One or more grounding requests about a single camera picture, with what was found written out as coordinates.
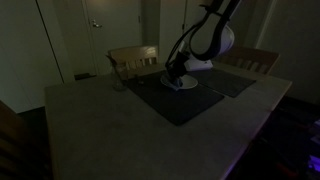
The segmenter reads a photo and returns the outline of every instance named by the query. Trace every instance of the table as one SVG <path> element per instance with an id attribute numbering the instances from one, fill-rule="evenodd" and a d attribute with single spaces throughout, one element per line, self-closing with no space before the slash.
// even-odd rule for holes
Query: table
<path id="1" fill-rule="evenodd" d="M 291 82 L 214 67 L 257 82 L 180 127 L 108 76 L 46 88 L 55 178 L 224 179 Z"/>

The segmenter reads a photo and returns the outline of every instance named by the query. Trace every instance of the white door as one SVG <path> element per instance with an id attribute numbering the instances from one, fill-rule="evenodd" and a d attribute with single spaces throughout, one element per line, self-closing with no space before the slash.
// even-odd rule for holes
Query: white door
<path id="1" fill-rule="evenodd" d="M 62 83 L 36 0 L 0 0 L 0 99 L 16 112 L 44 106 Z"/>
<path id="2" fill-rule="evenodd" d="M 110 72 L 109 50 L 141 45 L 140 0 L 84 0 L 93 37 L 98 74 Z"/>

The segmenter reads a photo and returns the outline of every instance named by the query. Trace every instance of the robotic arm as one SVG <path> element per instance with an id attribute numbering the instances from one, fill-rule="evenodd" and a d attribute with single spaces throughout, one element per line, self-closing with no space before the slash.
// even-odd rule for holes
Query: robotic arm
<path id="1" fill-rule="evenodd" d="M 213 0 L 210 5 L 201 5 L 206 10 L 206 13 L 202 20 L 190 27 L 190 29 L 188 29 L 174 45 L 165 64 L 168 72 L 166 79 L 170 84 L 170 87 L 172 87 L 173 89 L 178 90 L 182 86 L 180 77 L 187 73 L 184 63 L 189 60 L 190 54 L 192 54 L 198 60 L 206 61 L 218 56 L 223 52 L 228 51 L 233 45 L 234 35 L 232 30 L 227 26 L 227 23 L 229 22 L 232 14 L 238 7 L 241 0 L 230 0 L 225 11 L 220 14 L 218 13 L 218 10 L 220 9 L 223 1 L 224 0 Z M 203 25 L 207 22 L 208 18 L 212 14 L 219 16 L 220 20 L 213 30 L 211 43 L 204 53 L 196 53 L 195 51 L 193 51 L 191 46 L 193 37 L 196 33 L 198 33 L 199 29 L 203 27 Z M 179 48 L 179 46 L 180 49 L 176 55 L 176 58 L 174 60 L 171 60 L 172 56 Z"/>

